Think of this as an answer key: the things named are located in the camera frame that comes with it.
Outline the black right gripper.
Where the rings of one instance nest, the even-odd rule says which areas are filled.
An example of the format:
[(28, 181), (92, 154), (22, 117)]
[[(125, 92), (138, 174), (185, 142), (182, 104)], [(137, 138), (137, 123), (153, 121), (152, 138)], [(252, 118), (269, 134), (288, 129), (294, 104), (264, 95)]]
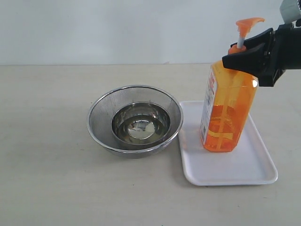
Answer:
[(273, 87), (285, 71), (301, 68), (301, 28), (281, 24), (248, 39), (239, 36), (230, 51), (245, 52), (223, 56), (225, 68), (253, 75), (260, 87)]

